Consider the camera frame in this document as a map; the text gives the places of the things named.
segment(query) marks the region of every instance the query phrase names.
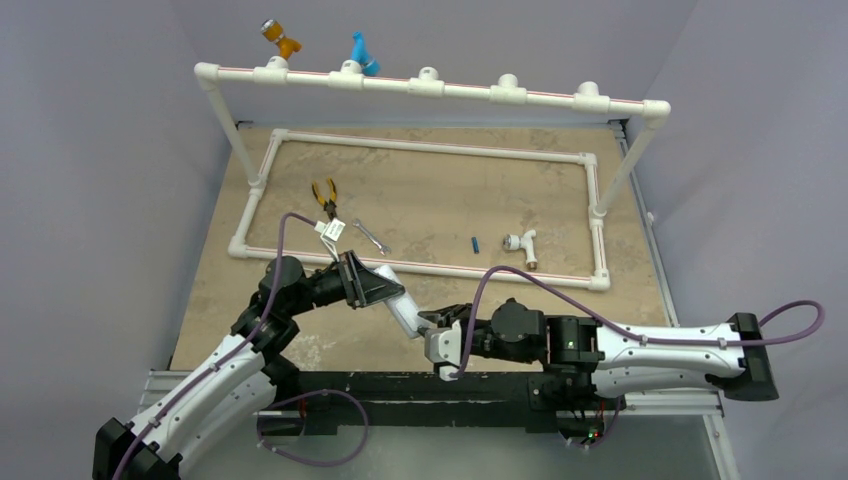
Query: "gray wall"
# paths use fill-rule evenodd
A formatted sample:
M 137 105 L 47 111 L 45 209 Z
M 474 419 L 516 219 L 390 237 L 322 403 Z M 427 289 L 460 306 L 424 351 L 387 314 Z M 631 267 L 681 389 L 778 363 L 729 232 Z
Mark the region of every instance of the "gray wall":
M 0 8 L 0 471 L 90 478 L 172 352 L 226 150 L 165 0 Z
M 491 85 L 514 73 L 532 90 L 574 92 L 586 80 L 603 94 L 641 99 L 695 0 L 173 0 L 203 61 L 265 65 L 275 48 L 259 34 L 268 17 L 303 44 L 298 70 L 338 70 L 361 30 L 380 75 L 409 78 L 424 66 L 442 80 Z M 225 95 L 242 120 L 285 124 L 563 124 L 598 121 L 543 107 L 433 101 L 316 87 L 233 86 Z
M 846 21 L 839 0 L 700 0 L 649 91 L 672 115 L 637 173 L 681 323 L 797 298 L 829 312 L 769 349 L 779 401 L 726 402 L 744 479 L 848 478 Z

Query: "plywood surface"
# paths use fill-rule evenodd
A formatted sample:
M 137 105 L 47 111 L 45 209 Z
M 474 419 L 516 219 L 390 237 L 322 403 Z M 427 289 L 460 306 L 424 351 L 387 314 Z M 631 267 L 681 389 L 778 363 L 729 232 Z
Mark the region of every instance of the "plywood surface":
M 598 157 L 602 191 L 621 160 L 606 129 L 322 129 L 383 138 L 424 140 L 493 147 L 592 152 Z M 256 165 L 268 146 L 270 130 L 242 135 Z M 260 202 L 247 243 L 276 244 L 280 216 L 295 211 L 326 220 L 312 197 L 312 180 L 332 176 L 338 187 L 342 220 L 358 217 L 393 249 L 391 258 L 490 267 L 523 267 L 522 251 L 504 252 L 506 233 L 538 232 L 539 271 L 588 276 L 592 272 L 585 170 L 581 166 L 494 158 L 404 152 L 360 147 L 285 142 L 277 153 L 269 188 Z M 227 244 L 247 199 L 239 162 L 230 159 L 191 292 L 176 352 L 175 370 L 193 369 L 220 342 L 246 307 L 267 261 L 234 259 Z M 612 288 L 607 292 L 563 288 L 608 318 L 635 325 L 665 325 L 654 267 L 632 193 L 624 191 L 605 223 Z M 476 236 L 480 253 L 471 248 Z M 323 252 L 316 234 L 290 220 L 286 248 Z M 349 227 L 339 249 L 360 257 L 379 257 L 376 247 Z M 401 274 L 423 309 L 471 301 L 477 281 Z M 480 317 L 509 297 L 546 313 L 577 313 L 531 285 L 490 282 Z M 344 304 L 297 317 L 301 333 L 285 355 L 304 370 L 430 370 L 423 342 L 408 340 L 382 305 L 353 311 Z M 472 359 L 472 370 L 527 370 L 538 366 Z

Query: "white pipe fitting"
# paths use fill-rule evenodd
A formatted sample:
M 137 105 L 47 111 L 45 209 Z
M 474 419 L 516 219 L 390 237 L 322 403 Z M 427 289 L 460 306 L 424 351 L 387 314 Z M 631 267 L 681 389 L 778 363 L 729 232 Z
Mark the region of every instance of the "white pipe fitting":
M 536 236 L 536 230 L 528 230 L 524 235 L 507 235 L 504 237 L 504 250 L 515 251 L 519 248 L 524 250 L 527 255 L 527 270 L 533 271 L 539 266 L 536 259 L 536 252 L 533 250 L 533 238 Z

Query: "orange valve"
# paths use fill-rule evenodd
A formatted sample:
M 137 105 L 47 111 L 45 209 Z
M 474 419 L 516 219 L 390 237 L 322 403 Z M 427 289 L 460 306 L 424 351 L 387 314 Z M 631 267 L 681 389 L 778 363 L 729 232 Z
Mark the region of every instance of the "orange valve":
M 292 53 L 300 51 L 300 43 L 297 40 L 287 37 L 283 31 L 283 26 L 280 25 L 280 22 L 273 18 L 265 20 L 265 23 L 262 24 L 262 28 L 260 28 L 259 31 L 262 32 L 262 35 L 267 38 L 269 42 L 280 48 L 280 56 L 286 60 L 291 57 Z

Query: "pvc pipe frame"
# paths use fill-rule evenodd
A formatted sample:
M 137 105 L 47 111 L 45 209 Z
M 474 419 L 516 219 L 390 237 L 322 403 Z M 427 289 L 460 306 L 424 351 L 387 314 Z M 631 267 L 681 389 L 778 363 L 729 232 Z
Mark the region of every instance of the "pvc pipe frame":
M 592 236 L 594 272 L 592 275 L 586 277 L 546 273 L 534 273 L 532 275 L 551 286 L 579 287 L 599 291 L 610 288 L 610 275 L 606 262 L 606 252 L 604 250 L 603 217 L 618 196 L 621 188 L 626 184 L 626 180 L 629 178 L 630 173 L 633 171 L 636 162 L 645 151 L 648 143 L 653 138 L 654 133 L 665 123 L 670 112 L 668 102 L 660 100 L 636 102 L 610 99 L 609 97 L 599 95 L 597 85 L 593 82 L 581 84 L 577 93 L 573 95 L 527 91 L 524 88 L 518 88 L 517 79 L 511 74 L 501 76 L 498 82 L 499 85 L 492 85 L 491 87 L 450 84 L 438 80 L 438 72 L 432 67 L 421 69 L 418 78 L 410 78 L 409 80 L 365 77 L 357 70 L 356 66 L 351 66 L 350 63 L 346 62 L 341 71 L 330 73 L 291 71 L 288 69 L 288 63 L 281 57 L 272 57 L 267 66 L 256 67 L 254 69 L 227 68 L 203 62 L 195 66 L 194 71 L 198 82 L 201 88 L 207 93 L 215 115 L 221 122 L 224 133 L 233 147 L 233 152 L 245 169 L 248 184 L 251 187 L 244 213 L 236 228 L 235 235 L 230 240 L 228 253 L 231 256 L 261 259 L 273 259 L 276 256 L 275 248 L 252 247 L 245 243 L 245 238 L 253 221 L 253 216 L 256 213 L 256 207 L 259 205 L 259 201 L 265 192 L 266 180 L 274 164 L 277 150 L 283 141 L 572 163 L 582 165 L 586 169 L 586 183 L 589 191 L 589 230 Z M 218 88 L 218 83 L 221 81 L 239 81 L 278 86 L 315 85 L 353 91 L 390 91 L 425 97 L 489 100 L 492 103 L 512 105 L 547 105 L 588 113 L 640 115 L 645 118 L 645 128 L 636 137 L 633 146 L 629 149 L 613 181 L 603 195 L 601 195 L 598 187 L 597 159 L 591 153 L 559 153 L 513 148 L 488 148 L 348 135 L 316 134 L 286 129 L 273 130 L 265 157 L 257 171 L 250 159 L 241 135 L 235 128 L 235 122 Z M 313 265 L 328 265 L 332 262 L 332 258 L 323 253 L 291 250 L 286 250 L 285 253 L 294 256 L 301 262 Z M 482 278 L 487 270 L 485 268 L 405 262 L 382 258 L 362 258 L 361 260 L 369 268 L 390 265 L 395 272 L 400 273 L 418 273 L 472 279 Z M 492 280 L 506 282 L 527 282 L 525 279 L 511 273 L 496 273 L 491 278 Z

